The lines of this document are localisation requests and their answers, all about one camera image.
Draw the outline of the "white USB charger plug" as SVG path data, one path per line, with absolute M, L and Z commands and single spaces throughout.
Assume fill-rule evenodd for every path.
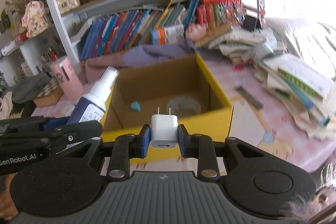
M 161 114 L 157 108 L 157 114 L 151 117 L 151 146 L 153 148 L 174 148 L 178 143 L 178 117 L 171 115 L 171 108 L 168 114 Z

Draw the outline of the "small blue clip toy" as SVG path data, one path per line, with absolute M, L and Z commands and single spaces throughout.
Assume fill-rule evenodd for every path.
M 133 101 L 131 104 L 130 104 L 130 109 L 131 111 L 135 111 L 135 112 L 141 112 L 141 105 L 138 101 Z

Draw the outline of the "white blue spray bottle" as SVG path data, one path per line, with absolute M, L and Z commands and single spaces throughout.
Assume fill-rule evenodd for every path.
M 119 72 L 114 67 L 108 67 L 102 77 L 95 82 L 89 93 L 80 97 L 67 124 L 77 124 L 87 121 L 100 122 L 106 112 L 108 100 Z

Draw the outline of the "roll of clear tape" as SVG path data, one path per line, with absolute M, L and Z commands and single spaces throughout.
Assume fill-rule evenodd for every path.
M 191 96 L 177 96 L 169 100 L 167 110 L 179 118 L 198 115 L 201 113 L 200 103 Z

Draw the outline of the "grey folded cloth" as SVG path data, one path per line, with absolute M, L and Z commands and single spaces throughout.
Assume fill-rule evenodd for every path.
M 9 88 L 12 92 L 12 101 L 15 103 L 25 103 L 32 101 L 50 82 L 51 76 L 46 73 L 39 73 L 36 76 L 22 79 L 18 84 Z

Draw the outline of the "wooden chessboard box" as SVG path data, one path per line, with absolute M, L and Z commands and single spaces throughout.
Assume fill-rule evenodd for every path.
M 48 82 L 43 90 L 33 100 L 37 107 L 55 105 L 63 95 L 63 90 L 55 77 Z

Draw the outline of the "yellow cardboard box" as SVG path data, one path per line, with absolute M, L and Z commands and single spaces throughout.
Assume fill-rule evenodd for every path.
M 151 117 L 168 114 L 169 100 L 191 96 L 201 105 L 201 113 L 179 118 L 190 134 L 205 134 L 223 141 L 229 134 L 233 107 L 200 55 L 188 55 L 159 64 L 120 71 L 109 99 L 102 138 L 113 141 L 119 135 L 138 133 Z M 138 101 L 141 112 L 131 111 Z

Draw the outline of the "pink cylinder pen holder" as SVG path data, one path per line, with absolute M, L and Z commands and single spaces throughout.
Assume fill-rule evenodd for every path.
M 82 95 L 83 85 L 67 56 L 54 61 L 51 70 L 68 100 L 74 100 Z

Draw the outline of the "purple pink cloth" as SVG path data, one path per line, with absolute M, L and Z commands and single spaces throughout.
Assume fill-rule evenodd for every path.
M 88 59 L 85 76 L 89 83 L 98 80 L 107 67 L 136 68 L 177 59 L 196 51 L 194 43 L 184 40 L 172 45 L 141 45 L 130 50 Z

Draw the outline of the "pink pig figurine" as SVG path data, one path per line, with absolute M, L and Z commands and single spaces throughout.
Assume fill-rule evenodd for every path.
M 202 39 L 206 35 L 206 32 L 207 27 L 205 24 L 191 23 L 186 29 L 185 37 L 190 41 L 196 42 L 197 40 Z

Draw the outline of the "orange white medicine box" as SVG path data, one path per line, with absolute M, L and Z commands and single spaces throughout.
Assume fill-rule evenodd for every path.
M 153 45 L 175 44 L 185 39 L 183 24 L 162 27 L 151 31 L 151 43 Z

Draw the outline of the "row of leaning books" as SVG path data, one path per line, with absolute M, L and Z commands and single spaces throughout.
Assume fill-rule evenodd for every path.
M 78 46 L 79 60 L 84 61 L 135 46 L 153 45 L 151 31 L 183 24 L 185 32 L 196 19 L 199 0 L 178 1 L 160 9 L 154 6 L 135 7 L 110 15 L 89 18 L 71 42 Z

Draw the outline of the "pink floral doll figure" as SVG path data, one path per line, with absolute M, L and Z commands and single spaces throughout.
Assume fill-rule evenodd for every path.
M 38 36 L 50 26 L 47 14 L 49 10 L 45 8 L 42 1 L 32 1 L 26 5 L 25 14 L 22 17 L 22 27 L 27 32 L 28 38 Z

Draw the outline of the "pile of papers and booklets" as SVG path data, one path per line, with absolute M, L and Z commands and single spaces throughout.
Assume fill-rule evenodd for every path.
M 309 138 L 335 139 L 335 82 L 277 46 L 271 29 L 233 26 L 210 41 L 234 64 L 252 63 L 262 87 L 281 101 Z

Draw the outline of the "black phone stand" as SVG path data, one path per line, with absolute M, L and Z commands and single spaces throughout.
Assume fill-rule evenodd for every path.
M 256 29 L 262 29 L 260 20 L 250 15 L 245 16 L 241 27 L 250 32 L 254 32 Z

